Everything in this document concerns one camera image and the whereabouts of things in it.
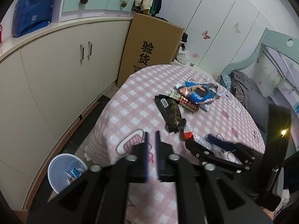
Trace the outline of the brown cardboard box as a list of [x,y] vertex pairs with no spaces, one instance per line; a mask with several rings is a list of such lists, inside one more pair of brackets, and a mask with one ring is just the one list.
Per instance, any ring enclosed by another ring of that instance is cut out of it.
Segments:
[[177,52],[184,29],[166,20],[135,14],[120,64],[117,86],[141,69],[170,64]]

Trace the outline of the red checkered candy wrapper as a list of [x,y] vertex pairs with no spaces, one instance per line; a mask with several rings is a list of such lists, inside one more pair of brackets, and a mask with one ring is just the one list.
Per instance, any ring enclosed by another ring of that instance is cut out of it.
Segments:
[[177,91],[172,91],[169,97],[175,100],[181,107],[184,107],[192,113],[196,113],[198,111],[198,106],[196,104],[192,103],[189,98],[183,96]]

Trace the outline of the white plastic bag on floor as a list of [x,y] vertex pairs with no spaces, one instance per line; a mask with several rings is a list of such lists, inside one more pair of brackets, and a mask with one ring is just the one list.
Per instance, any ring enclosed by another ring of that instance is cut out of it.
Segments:
[[189,51],[187,50],[187,48],[179,48],[179,51],[176,55],[176,60],[180,64],[186,65],[186,63],[189,61]]

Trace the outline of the pink checkered tablecloth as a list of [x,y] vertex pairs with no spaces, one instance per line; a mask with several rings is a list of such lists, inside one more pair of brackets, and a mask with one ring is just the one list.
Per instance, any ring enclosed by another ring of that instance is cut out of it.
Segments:
[[[208,111],[181,107],[170,95],[190,83],[212,86],[219,98]],[[194,70],[175,65],[154,65],[131,74],[100,114],[90,133],[85,157],[101,166],[115,164],[149,137],[148,183],[133,183],[126,219],[132,223],[177,223],[175,185],[158,180],[155,133],[173,151],[197,163],[185,147],[184,131],[204,138],[242,143],[260,153],[265,143],[253,118],[223,86]]]

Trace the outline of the blue tissue pack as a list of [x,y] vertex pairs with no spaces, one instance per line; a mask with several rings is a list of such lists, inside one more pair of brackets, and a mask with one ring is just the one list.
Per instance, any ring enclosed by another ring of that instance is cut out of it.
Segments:
[[48,26],[55,0],[18,0],[12,22],[12,36],[19,38]]

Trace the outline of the blue white snack wrapper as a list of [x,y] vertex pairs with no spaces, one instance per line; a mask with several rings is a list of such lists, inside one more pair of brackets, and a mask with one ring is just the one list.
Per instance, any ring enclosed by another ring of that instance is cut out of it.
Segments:
[[67,171],[66,172],[66,176],[69,178],[69,179],[72,179],[72,180],[76,180],[77,178],[79,178],[82,174],[84,173],[84,170],[81,169],[81,168],[74,168],[70,171]]

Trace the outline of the pink butterfly sticker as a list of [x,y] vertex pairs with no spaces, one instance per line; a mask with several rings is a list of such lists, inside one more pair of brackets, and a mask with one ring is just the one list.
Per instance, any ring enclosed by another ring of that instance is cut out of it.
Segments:
[[210,39],[211,37],[208,35],[208,31],[206,30],[206,31],[204,31],[203,33],[202,33],[202,36],[203,36],[203,39]]

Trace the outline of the black snack wrapper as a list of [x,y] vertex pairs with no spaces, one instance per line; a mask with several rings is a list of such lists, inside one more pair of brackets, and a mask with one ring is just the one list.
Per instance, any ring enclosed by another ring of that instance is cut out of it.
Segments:
[[166,95],[156,95],[154,100],[166,122],[168,132],[173,134],[183,130],[187,120],[182,118],[178,103]]

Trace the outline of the white wardrobe doors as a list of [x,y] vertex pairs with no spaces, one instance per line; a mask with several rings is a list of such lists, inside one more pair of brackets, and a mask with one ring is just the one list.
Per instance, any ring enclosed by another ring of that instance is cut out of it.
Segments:
[[[185,29],[185,67],[214,78],[230,63],[248,58],[272,25],[249,0],[172,0],[165,18]],[[208,31],[210,39],[203,39]]]

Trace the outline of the grey folded blanket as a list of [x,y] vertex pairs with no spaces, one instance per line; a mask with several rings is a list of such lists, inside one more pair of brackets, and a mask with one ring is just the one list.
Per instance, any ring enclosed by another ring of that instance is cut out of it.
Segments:
[[236,93],[234,84],[240,86],[244,99],[243,107],[253,118],[257,127],[263,132],[268,131],[269,104],[271,103],[263,96],[255,82],[241,71],[231,73],[233,89]]

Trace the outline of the mint bunk bed frame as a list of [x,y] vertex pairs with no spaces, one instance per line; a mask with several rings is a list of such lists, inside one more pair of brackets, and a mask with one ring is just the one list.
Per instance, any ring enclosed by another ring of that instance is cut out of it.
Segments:
[[229,74],[234,70],[245,69],[258,62],[265,55],[282,76],[282,80],[288,80],[292,91],[298,90],[298,79],[291,69],[291,63],[298,64],[298,39],[284,33],[265,28],[253,53],[246,59],[231,63],[224,68],[222,74]]

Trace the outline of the orange blue snack wrapper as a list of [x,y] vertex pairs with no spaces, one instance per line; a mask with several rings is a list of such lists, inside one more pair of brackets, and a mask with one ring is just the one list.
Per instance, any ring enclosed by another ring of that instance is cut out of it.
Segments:
[[218,86],[213,83],[191,83],[186,81],[185,86],[176,85],[179,93],[188,98],[191,103],[199,106],[204,111],[208,112],[210,105],[223,96],[218,93]]

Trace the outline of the white low cabinet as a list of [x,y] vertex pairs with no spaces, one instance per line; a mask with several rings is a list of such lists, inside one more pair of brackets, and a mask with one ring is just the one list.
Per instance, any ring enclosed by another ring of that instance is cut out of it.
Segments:
[[117,79],[130,18],[59,24],[1,46],[1,193],[26,208],[50,153]]

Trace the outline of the light blue trash bin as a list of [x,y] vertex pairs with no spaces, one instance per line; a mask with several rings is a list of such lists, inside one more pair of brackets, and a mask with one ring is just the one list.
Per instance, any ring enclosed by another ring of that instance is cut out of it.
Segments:
[[88,170],[87,165],[75,155],[63,153],[55,156],[48,166],[48,180],[53,191],[57,194],[67,188],[74,180],[66,176],[66,172],[74,168]]

